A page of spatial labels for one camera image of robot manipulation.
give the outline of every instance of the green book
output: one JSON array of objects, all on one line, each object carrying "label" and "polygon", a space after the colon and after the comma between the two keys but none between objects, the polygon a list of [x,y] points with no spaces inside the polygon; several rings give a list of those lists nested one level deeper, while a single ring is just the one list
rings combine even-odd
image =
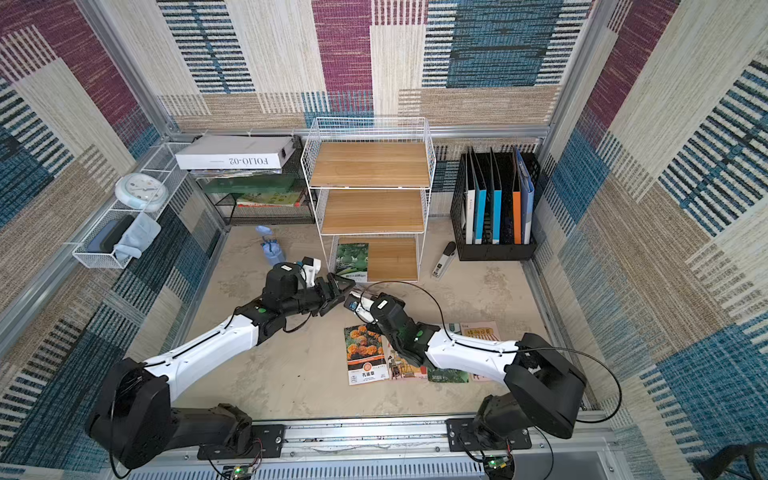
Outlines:
[{"label": "green book", "polygon": [[301,192],[244,194],[237,198],[238,205],[294,205],[301,198]]},{"label": "green book", "polygon": [[[448,330],[456,335],[462,334],[460,323],[449,323]],[[469,383],[469,374],[456,369],[432,369],[427,367],[427,380],[435,383]]]},{"label": "green book", "polygon": [[214,178],[204,190],[209,194],[283,194],[294,182],[296,176],[291,174]]},{"label": "green book", "polygon": [[336,250],[335,274],[357,282],[367,282],[368,244],[341,243]]}]

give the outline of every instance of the white wire rack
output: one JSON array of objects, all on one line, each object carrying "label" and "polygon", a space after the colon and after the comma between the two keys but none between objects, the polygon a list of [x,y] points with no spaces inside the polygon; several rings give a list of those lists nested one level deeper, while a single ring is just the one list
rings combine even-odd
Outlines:
[{"label": "white wire rack", "polygon": [[131,257],[124,260],[119,260],[115,255],[114,250],[110,253],[90,253],[86,250],[88,244],[93,240],[96,235],[104,228],[111,220],[120,220],[125,215],[132,215],[136,217],[139,213],[145,214],[156,220],[165,210],[165,207],[170,203],[170,200],[176,194],[179,186],[184,182],[184,178],[187,176],[186,170],[181,170],[176,162],[175,154],[189,145],[188,143],[170,142],[157,147],[147,163],[141,168],[140,173],[157,178],[163,182],[168,190],[168,198],[165,203],[154,212],[147,212],[145,210],[136,210],[123,204],[119,200],[115,200],[112,205],[101,215],[98,221],[91,227],[85,234],[80,243],[74,249],[73,256],[78,259],[86,268],[116,268],[124,269],[131,261]]},{"label": "white wire rack", "polygon": [[[312,177],[315,172],[317,159],[320,154],[320,147],[323,142],[396,142],[423,144],[425,148],[426,166],[429,171],[429,185],[426,187],[347,187],[343,185],[338,187],[312,187]],[[435,148],[429,133],[429,122],[425,118],[317,117],[306,138],[301,165],[304,171],[307,188],[314,193],[314,195],[310,195],[310,198],[315,214],[317,232],[319,234],[320,243],[323,245],[323,252],[326,255],[326,265],[328,266],[329,271],[335,271],[336,252],[338,251],[339,243],[352,243],[356,240],[365,242],[369,240],[370,243],[372,243],[371,250],[373,250],[369,251],[369,266],[376,264],[381,265],[380,260],[382,259],[373,259],[371,258],[371,255],[375,256],[376,252],[382,252],[384,250],[388,250],[387,255],[389,257],[386,258],[386,262],[393,265],[393,278],[385,278],[386,275],[378,278],[379,273],[375,272],[373,272],[374,275],[371,277],[371,272],[369,272],[369,281],[418,280],[419,271],[421,270],[422,250],[429,219],[430,191],[432,189],[432,180],[435,176]],[[420,190],[419,196],[421,197],[423,226],[415,231],[374,231],[370,233],[360,230],[348,233],[323,233],[323,226],[326,220],[326,208],[329,204],[329,197],[333,195],[333,190]],[[375,220],[377,209],[386,208],[387,206],[385,204],[372,204],[370,208],[372,220]],[[413,239],[413,249],[415,252],[411,251],[409,242],[392,242],[391,240],[384,240],[395,238]],[[399,245],[404,250],[402,255],[398,257],[397,252],[392,252],[392,248],[387,248],[388,244]],[[415,275],[412,275],[410,273],[412,269],[409,269],[407,265],[404,265],[402,262],[402,259],[412,258],[413,261],[415,261]]]}]

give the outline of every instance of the vent grille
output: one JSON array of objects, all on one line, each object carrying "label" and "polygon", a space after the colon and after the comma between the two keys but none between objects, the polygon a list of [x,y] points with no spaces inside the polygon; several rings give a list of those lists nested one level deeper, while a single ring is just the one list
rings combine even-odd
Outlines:
[{"label": "vent grille", "polygon": [[[219,465],[219,470],[227,469]],[[216,480],[208,466],[153,469],[132,473],[129,480]],[[460,458],[386,459],[328,462],[265,463],[252,480],[302,480],[305,478],[338,478],[343,480],[395,480],[397,478],[484,478],[476,462]]]}]

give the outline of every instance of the orange binder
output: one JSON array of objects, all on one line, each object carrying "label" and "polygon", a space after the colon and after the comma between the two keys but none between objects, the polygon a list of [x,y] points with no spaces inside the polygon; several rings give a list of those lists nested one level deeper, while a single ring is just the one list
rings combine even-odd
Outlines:
[{"label": "orange binder", "polygon": [[512,227],[515,230],[515,245],[521,245],[523,243],[523,209],[521,200],[521,184],[520,184],[520,172],[518,171],[517,162],[513,161],[515,174],[512,175]]}]

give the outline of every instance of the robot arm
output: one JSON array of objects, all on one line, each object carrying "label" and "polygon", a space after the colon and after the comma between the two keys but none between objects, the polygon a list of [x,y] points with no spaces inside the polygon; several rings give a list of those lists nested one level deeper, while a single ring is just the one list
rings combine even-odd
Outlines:
[{"label": "robot arm", "polygon": [[481,442],[491,445],[532,425],[561,439],[571,437],[587,379],[544,339],[533,333],[519,341],[473,339],[415,323],[405,305],[386,293],[361,298],[354,291],[345,302],[411,365],[464,370],[509,388],[504,396],[483,400],[473,422]]},{"label": "robot arm", "polygon": [[278,263],[266,275],[262,295],[203,335],[137,363],[123,359],[107,374],[86,431],[125,467],[137,468],[164,450],[221,445],[238,453],[251,448],[251,418],[237,407],[173,409],[181,393],[228,359],[285,328],[296,313],[325,315],[355,283],[328,274],[320,261]]}]

